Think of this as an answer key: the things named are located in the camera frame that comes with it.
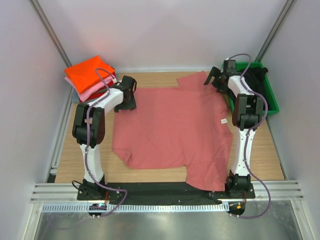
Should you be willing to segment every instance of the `white robotic arm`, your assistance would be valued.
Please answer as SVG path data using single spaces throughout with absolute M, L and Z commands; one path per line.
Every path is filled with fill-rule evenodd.
M 124 101 L 123 91 L 116 88 L 110 88 L 109 91 L 110 91 L 109 96 L 105 98 L 106 94 L 108 94 L 106 92 L 104 95 L 99 97 L 96 101 L 99 101 L 101 99 L 103 100 L 99 101 L 99 103 L 94 106 L 94 108 L 104 109 L 105 115 Z M 88 106 L 93 105 L 94 102 L 95 101 L 90 102 Z M 86 147 L 87 147 L 86 143 L 80 144 L 80 148 L 83 155 L 83 161 L 85 161 Z M 97 144 L 94 147 L 89 146 L 87 151 L 88 151 L 87 153 L 88 167 L 91 170 L 91 173 L 93 174 L 95 179 L 98 182 L 100 182 L 104 177 L 104 172 L 101 167 L 100 144 Z M 90 177 L 86 167 L 84 168 L 84 179 L 90 183 L 94 183 L 94 180 Z
M 232 124 L 236 127 L 236 151 L 233 166 L 226 179 L 225 198 L 242 197 L 245 193 L 251 194 L 249 197 L 246 195 L 248 198 L 255 197 L 249 171 L 250 157 L 256 126 L 263 117 L 264 102 L 254 94 L 242 75 L 236 70 L 236 61 L 226 59 L 223 69 L 213 67 L 204 83 L 209 84 L 214 77 L 212 85 L 218 92 L 234 94 L 236 98 L 232 113 Z
M 228 88 L 234 93 L 236 97 L 239 94 L 253 96 L 254 94 L 248 91 L 248 89 L 250 90 L 250 87 L 246 83 L 245 78 L 242 77 L 242 83 L 241 83 L 240 77 L 241 76 L 239 75 L 234 75 L 229 77 L 228 84 L 227 84 Z M 241 130 L 239 127 L 236 128 L 235 159 L 231 168 L 231 171 L 234 175 L 238 174 L 239 176 L 247 176 L 250 174 L 244 160 L 245 142 L 246 142 L 248 130 L 249 130 L 248 128 L 244 128 L 243 130 Z M 252 143 L 253 143 L 255 134 L 256 134 L 256 131 L 249 132 L 249 136 L 248 136 L 249 140 L 246 146 L 246 162 L 249 167 L 250 167 Z
M 114 109 L 133 110 L 136 108 L 134 92 L 137 82 L 129 76 L 124 76 L 121 82 L 115 83 L 98 99 L 86 104 L 78 104 L 75 112 L 72 135 L 80 145 L 84 165 L 83 183 L 79 186 L 78 200 L 99 199 L 104 195 L 105 189 L 99 187 L 105 185 L 104 172 L 101 167 L 100 144 L 105 137 L 105 115 Z M 90 128 L 88 134 L 87 114 L 89 114 Z

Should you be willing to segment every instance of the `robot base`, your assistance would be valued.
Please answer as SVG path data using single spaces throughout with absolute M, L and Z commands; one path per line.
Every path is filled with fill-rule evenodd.
M 230 170 L 225 181 L 225 191 L 210 192 L 213 200 L 219 199 L 254 199 L 256 198 L 254 186 L 250 175 L 239 176 Z
M 104 175 L 99 183 L 105 185 Z M 78 195 L 76 199 L 79 201 L 105 200 L 106 193 L 106 189 L 98 186 L 95 183 L 83 179 L 83 183 L 79 186 Z

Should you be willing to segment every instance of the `pink t-shirt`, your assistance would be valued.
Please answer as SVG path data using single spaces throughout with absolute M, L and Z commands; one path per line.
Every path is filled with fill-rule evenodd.
M 224 191 L 232 133 L 222 123 L 228 107 L 198 72 L 180 87 L 137 88 L 137 108 L 115 114 L 112 149 L 132 169 L 186 166 L 186 182 Z

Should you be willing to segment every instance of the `wooden tabletop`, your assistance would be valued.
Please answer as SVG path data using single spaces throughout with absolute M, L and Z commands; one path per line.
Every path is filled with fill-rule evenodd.
M 188 76 L 193 72 L 149 72 L 126 73 L 137 81 L 139 88 L 177 87 L 177 78 Z M 72 106 L 72 113 L 64 141 L 60 164 L 55 182 L 70 183 L 72 180 L 82 182 L 84 178 L 84 161 L 77 141 L 72 136 L 72 127 L 76 112 L 76 104 Z M 105 137 L 100 145 L 101 165 L 108 183 L 124 182 L 184 182 L 186 167 L 169 169 L 129 169 L 111 150 L 113 124 L 115 113 L 110 111 L 105 117 Z M 228 116 L 228 126 L 233 133 L 233 143 L 230 152 L 228 167 L 235 159 L 236 128 L 232 125 L 231 114 Z M 251 170 L 262 180 L 283 180 L 284 176 L 279 163 L 278 155 L 268 128 L 264 122 L 253 139 L 251 152 Z

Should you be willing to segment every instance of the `white panel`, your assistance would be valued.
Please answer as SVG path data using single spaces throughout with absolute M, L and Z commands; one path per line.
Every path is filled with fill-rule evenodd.
M 21 239 L 50 165 L 70 89 L 64 62 L 27 0 L 0 8 L 0 239 Z
M 237 53 L 256 56 L 284 2 L 39 1 L 73 64 L 101 55 L 122 72 L 203 70 Z
M 320 229 L 320 1 L 299 0 L 263 59 L 280 112 L 269 118 L 285 173 Z

